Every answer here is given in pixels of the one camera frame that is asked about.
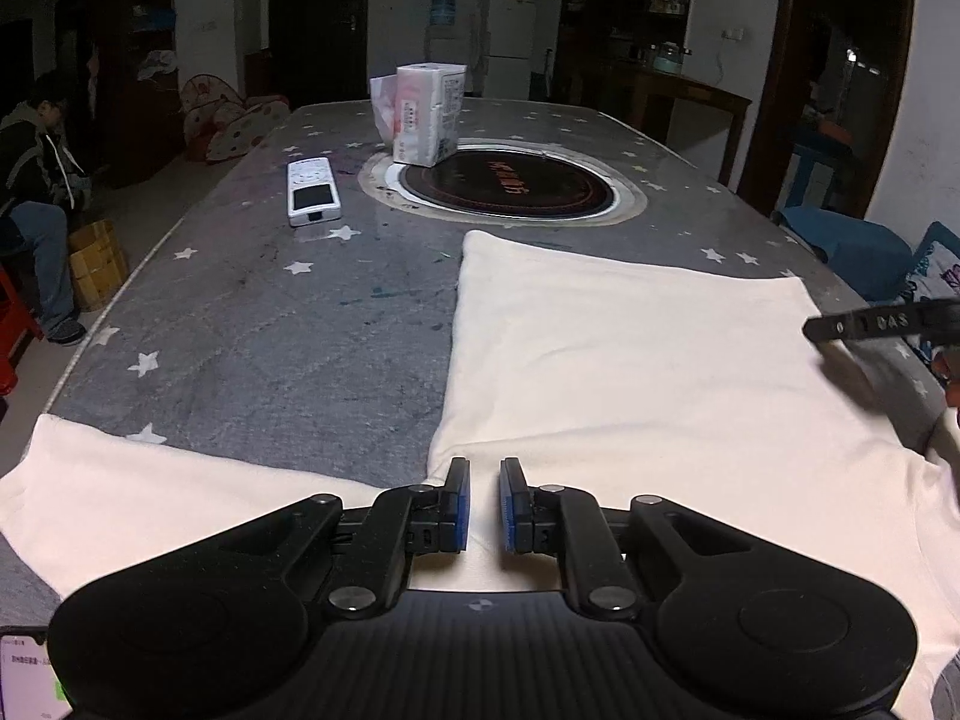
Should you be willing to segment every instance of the refrigerator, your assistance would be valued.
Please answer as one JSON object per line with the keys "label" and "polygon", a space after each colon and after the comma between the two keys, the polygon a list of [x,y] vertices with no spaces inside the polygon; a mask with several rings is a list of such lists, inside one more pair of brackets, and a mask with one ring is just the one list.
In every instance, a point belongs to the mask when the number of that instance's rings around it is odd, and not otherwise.
{"label": "refrigerator", "polygon": [[536,0],[480,0],[479,94],[529,100]]}

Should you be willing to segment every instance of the red plastic stool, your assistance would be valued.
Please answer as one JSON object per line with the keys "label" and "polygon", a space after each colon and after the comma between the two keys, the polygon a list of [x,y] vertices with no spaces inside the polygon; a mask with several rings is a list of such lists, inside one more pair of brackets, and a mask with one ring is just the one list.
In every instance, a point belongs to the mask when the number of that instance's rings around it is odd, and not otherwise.
{"label": "red plastic stool", "polygon": [[43,331],[30,316],[13,288],[10,276],[0,265],[0,395],[9,395],[16,386],[16,371],[10,357],[24,333],[43,338]]}

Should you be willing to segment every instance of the shoe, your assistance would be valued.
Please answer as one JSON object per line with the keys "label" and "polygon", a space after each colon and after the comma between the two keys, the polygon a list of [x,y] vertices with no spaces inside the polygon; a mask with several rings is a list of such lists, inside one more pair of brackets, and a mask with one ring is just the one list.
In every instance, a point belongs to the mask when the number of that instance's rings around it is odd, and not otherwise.
{"label": "shoe", "polygon": [[75,346],[83,341],[86,328],[75,319],[64,319],[53,330],[47,333],[47,341],[57,346]]}

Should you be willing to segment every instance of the patterned pillow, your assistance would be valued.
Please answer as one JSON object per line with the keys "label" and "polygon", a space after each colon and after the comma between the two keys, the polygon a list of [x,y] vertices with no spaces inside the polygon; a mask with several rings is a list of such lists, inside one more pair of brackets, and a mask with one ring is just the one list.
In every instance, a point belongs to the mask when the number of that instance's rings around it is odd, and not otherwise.
{"label": "patterned pillow", "polygon": [[[943,244],[934,241],[923,252],[913,271],[907,274],[898,302],[915,303],[918,300],[957,296],[960,296],[960,258]],[[907,336],[905,340],[928,367],[940,351],[939,346],[933,346],[930,341],[921,341],[920,336]]]}

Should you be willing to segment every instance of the yellow box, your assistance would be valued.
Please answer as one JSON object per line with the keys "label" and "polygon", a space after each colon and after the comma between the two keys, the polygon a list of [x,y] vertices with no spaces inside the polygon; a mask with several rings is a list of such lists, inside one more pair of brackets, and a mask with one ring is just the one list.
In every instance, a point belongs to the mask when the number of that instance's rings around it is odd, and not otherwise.
{"label": "yellow box", "polygon": [[113,225],[107,220],[95,221],[81,227],[67,242],[77,305],[81,311],[103,308],[130,274]]}

